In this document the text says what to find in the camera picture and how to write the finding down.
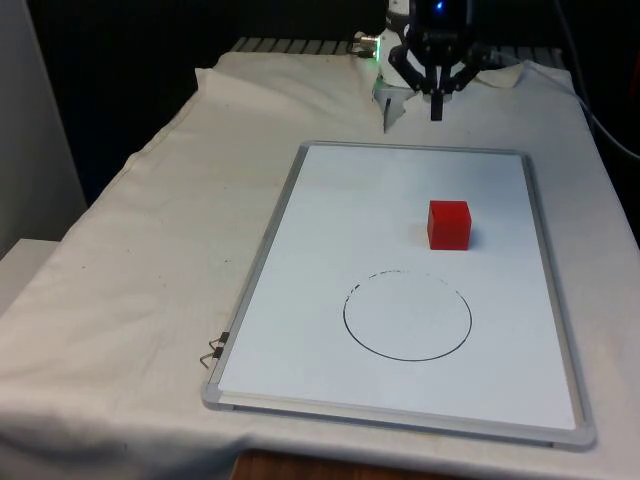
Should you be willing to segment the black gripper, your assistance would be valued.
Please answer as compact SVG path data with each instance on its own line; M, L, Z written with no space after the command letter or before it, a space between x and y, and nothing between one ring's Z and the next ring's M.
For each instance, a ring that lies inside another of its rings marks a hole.
M415 2L415 32L456 34L439 48L441 67L432 62L430 46L408 32L389 53L390 65L416 93L430 98L430 118L441 120L444 98L463 90L476 76L476 54L470 32L470 2L467 0L418 0Z

